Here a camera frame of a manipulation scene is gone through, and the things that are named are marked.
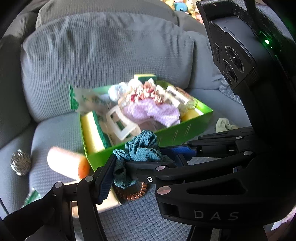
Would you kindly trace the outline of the teal scrunchie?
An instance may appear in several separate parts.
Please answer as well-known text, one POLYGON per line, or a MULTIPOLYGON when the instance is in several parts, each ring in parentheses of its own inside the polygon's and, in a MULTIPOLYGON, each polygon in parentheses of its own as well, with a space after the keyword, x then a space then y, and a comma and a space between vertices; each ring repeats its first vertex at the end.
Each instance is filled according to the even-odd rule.
POLYGON ((138 136, 133 137, 125 143, 125 148, 113 150, 117 157, 114 166, 114 184, 122 189, 126 189, 136 183, 135 180, 127 178, 125 164, 130 161, 140 162, 169 162, 174 163, 168 156, 160 151, 157 136, 150 130, 143 130, 138 136))

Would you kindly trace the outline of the tissue pack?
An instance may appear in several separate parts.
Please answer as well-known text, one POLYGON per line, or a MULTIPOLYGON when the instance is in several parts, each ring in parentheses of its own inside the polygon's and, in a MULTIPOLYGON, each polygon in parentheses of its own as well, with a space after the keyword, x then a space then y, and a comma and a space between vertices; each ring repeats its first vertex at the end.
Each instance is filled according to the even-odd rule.
POLYGON ((156 86, 155 91, 156 95, 162 99, 163 103, 171 104, 175 108, 179 107, 180 102, 173 95, 164 90, 160 85, 156 86))
POLYGON ((166 88, 166 91, 174 96, 179 102, 184 104, 187 109, 194 109, 198 103, 194 97, 177 86, 169 85, 166 88))

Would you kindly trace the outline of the red patterned scrunchie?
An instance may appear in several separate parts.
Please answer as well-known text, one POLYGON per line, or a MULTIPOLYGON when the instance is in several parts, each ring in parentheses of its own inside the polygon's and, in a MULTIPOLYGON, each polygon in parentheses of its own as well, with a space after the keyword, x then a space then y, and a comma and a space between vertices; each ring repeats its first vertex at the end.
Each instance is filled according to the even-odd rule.
POLYGON ((135 102, 136 100, 144 100, 147 98, 156 99, 158 94, 156 93, 156 85, 150 82, 145 82, 144 85, 131 87, 130 100, 135 102))

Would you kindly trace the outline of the clear pink hair claw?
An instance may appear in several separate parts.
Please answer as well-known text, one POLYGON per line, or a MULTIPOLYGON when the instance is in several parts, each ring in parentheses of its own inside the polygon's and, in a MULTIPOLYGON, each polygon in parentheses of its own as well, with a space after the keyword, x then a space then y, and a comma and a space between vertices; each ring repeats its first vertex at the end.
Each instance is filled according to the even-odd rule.
POLYGON ((137 97, 137 94, 134 90, 131 92, 124 93, 123 96, 118 100, 119 107, 124 108, 130 105, 130 103, 135 101, 136 97, 137 97))

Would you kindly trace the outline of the orange white foam roll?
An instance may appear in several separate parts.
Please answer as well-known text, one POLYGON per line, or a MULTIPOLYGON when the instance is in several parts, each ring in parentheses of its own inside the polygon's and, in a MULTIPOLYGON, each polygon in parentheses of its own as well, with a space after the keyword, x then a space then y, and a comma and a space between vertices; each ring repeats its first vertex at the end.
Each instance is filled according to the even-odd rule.
POLYGON ((52 147, 48 151, 47 163, 53 171, 74 180, 81 180, 90 172, 85 155, 59 147, 52 147))

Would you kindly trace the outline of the yellow sponge flat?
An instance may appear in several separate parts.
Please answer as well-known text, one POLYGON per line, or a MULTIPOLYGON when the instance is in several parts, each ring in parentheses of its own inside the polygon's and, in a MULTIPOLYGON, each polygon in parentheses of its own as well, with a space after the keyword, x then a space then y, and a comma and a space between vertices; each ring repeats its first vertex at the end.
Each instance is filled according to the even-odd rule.
POLYGON ((199 109, 188 109, 188 111, 181 116, 181 121, 188 121, 193 118, 197 118, 198 116, 203 115, 204 113, 199 109))

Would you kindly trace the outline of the green sponge in wrapper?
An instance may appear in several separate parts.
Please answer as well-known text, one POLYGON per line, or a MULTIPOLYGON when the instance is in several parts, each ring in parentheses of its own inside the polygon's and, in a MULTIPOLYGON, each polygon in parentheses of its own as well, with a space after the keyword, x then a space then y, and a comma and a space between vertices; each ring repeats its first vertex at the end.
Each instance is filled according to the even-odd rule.
POLYGON ((101 152, 112 146, 108 135, 102 130, 99 116, 91 111, 80 118, 86 153, 101 152))

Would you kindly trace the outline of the white square hair claw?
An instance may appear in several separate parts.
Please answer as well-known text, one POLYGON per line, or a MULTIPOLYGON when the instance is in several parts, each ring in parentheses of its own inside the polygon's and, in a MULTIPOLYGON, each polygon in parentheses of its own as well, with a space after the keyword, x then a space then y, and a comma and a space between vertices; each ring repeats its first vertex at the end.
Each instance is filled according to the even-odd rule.
POLYGON ((138 124, 128 119, 118 105, 107 112, 105 118, 107 133, 114 135, 119 141, 123 142, 141 133, 138 124))

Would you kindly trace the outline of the tissue pack in box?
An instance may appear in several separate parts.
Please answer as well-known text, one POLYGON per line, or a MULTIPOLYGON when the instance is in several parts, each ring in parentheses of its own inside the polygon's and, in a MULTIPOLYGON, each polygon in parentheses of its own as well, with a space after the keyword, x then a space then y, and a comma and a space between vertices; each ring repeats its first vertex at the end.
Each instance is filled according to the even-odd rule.
POLYGON ((166 91, 174 96, 179 102, 184 104, 187 109, 194 109, 198 103, 194 97, 177 86, 169 85, 166 88, 166 91))

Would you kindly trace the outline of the purple mesh bath pouf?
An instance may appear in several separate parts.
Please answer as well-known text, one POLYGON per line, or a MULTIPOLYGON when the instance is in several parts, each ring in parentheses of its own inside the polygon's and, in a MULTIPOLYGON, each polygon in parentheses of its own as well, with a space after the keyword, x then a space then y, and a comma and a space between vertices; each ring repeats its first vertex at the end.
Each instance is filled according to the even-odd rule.
POLYGON ((166 128, 180 123, 180 112, 178 108, 167 103, 156 104, 152 99, 132 102, 121 111, 135 123, 154 120, 166 128))

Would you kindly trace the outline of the pale green scrunchie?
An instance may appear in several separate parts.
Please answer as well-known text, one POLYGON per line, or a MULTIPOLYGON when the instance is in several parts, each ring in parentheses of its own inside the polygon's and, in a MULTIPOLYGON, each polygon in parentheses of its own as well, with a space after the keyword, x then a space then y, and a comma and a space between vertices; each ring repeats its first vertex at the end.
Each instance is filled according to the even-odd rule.
POLYGON ((216 123, 216 132, 225 132, 230 130, 238 129, 236 125, 230 124, 229 120, 227 118, 219 118, 216 123))

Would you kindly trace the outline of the cream scrunchie in box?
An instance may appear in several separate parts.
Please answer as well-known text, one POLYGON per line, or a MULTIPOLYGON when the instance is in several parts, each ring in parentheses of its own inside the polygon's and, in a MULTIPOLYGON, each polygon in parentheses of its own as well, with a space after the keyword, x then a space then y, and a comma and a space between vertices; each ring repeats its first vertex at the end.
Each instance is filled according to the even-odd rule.
POLYGON ((133 90, 136 90, 137 88, 152 88, 156 87, 154 80, 152 78, 149 78, 148 80, 142 82, 138 79, 132 79, 128 82, 128 86, 131 87, 133 90))

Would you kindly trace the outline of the green printed plastic bag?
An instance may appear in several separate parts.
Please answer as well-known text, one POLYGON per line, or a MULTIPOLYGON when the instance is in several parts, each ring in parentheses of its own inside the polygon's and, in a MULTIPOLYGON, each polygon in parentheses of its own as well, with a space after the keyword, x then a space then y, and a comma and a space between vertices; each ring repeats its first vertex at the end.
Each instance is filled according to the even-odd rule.
POLYGON ((91 111, 95 111, 98 115, 104 116, 111 107, 108 90, 110 86, 97 88, 77 88, 69 86, 69 103, 70 109, 85 115, 91 111))

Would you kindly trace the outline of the large blue back cushion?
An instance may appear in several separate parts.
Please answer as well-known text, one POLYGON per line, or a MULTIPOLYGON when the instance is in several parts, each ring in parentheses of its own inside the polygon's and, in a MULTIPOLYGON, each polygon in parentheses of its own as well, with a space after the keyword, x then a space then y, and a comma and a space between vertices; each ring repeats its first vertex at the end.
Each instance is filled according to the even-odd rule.
POLYGON ((24 40, 22 81, 36 121, 70 111, 69 85, 94 88, 152 73, 189 86, 194 41, 160 18, 126 13, 65 16, 24 40))

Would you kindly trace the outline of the blue sofa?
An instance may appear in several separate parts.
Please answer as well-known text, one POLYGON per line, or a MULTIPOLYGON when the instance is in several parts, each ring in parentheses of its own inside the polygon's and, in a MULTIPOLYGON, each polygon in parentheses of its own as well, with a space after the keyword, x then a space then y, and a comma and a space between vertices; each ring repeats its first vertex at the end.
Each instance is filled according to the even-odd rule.
MULTIPOLYGON (((254 1, 234 2, 278 45, 275 53, 287 76, 266 92, 243 96, 232 91, 220 70, 223 79, 215 90, 182 88, 157 77, 158 81, 185 90, 213 111, 206 129, 180 145, 217 133, 219 118, 227 118, 238 129, 265 129, 295 140, 295 3, 266 1, 265 6, 271 10, 268 15, 254 1)), ((43 121, 33 119, 23 89, 21 53, 24 40, 39 27, 65 16, 86 13, 148 15, 208 38, 204 22, 193 21, 191 28, 185 28, 182 15, 161 1, 32 1, 1 39, 1 199, 6 205, 1 240, 75 240, 76 233, 83 237, 76 190, 82 179, 61 175, 47 163, 52 147, 86 156, 79 113, 70 109, 43 121), (11 168, 11 157, 18 149, 31 160, 31 169, 25 176, 18 176, 11 168)), ((214 157, 197 155, 186 160, 177 155, 172 160, 174 163, 166 167, 192 166, 213 161, 214 157)), ((155 184, 136 180, 134 185, 122 189, 113 180, 107 198, 97 205, 107 240, 210 240, 213 230, 220 231, 219 240, 267 239, 265 225, 254 221, 208 226, 163 218, 156 199, 156 184, 157 180, 155 184)))

